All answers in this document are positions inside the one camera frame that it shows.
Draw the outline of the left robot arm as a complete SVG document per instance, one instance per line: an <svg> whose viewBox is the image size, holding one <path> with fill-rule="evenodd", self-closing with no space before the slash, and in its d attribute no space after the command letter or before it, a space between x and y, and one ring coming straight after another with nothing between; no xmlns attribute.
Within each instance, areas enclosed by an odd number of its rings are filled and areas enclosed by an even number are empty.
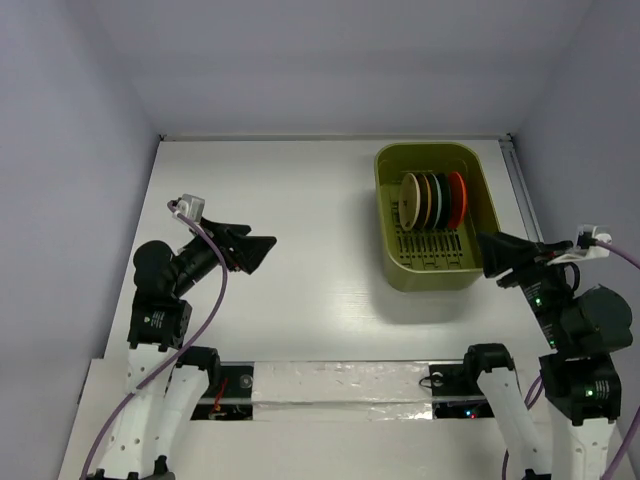
<svg viewBox="0 0 640 480"><path fill-rule="evenodd" d="M277 243L247 225L177 218L193 235L179 252L154 240L134 253L126 394L96 435L83 479L174 478L176 449L196 405L221 383L218 351L196 343L215 315L189 335L185 295L215 268L223 286L232 272L252 274Z"/></svg>

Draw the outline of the brown yellow plate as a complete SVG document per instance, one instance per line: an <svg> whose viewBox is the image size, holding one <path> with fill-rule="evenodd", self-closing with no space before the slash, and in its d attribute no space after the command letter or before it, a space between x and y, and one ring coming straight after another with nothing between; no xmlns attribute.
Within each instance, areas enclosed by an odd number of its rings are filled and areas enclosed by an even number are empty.
<svg viewBox="0 0 640 480"><path fill-rule="evenodd" d="M418 185L420 189L420 208L416 227L424 229L429 220L432 208L432 192L427 176L423 173L417 175Z"/></svg>

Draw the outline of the beige patterned plate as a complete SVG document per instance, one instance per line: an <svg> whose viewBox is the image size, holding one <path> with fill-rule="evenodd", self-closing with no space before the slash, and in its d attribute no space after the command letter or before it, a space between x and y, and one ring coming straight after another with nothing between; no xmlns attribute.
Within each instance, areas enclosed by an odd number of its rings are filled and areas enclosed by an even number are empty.
<svg viewBox="0 0 640 480"><path fill-rule="evenodd" d="M413 173L406 173L402 179L398 196L400 226L410 231L415 226L420 211L420 187Z"/></svg>

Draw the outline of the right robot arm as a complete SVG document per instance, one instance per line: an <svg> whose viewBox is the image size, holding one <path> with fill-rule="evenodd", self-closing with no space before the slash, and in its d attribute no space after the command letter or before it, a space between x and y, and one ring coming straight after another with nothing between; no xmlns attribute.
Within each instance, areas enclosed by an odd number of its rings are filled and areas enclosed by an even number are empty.
<svg viewBox="0 0 640 480"><path fill-rule="evenodd" d="M574 242L545 244L503 232L481 232L477 242L485 276L501 288L521 289L552 350L539 359L552 443L537 434L504 345L470 346L460 368L462 384L488 401L520 478L611 478L622 459L607 458L622 399L611 355L633 342L632 312L604 286L578 294L565 275L581 261L614 252L610 233L584 225Z"/></svg>

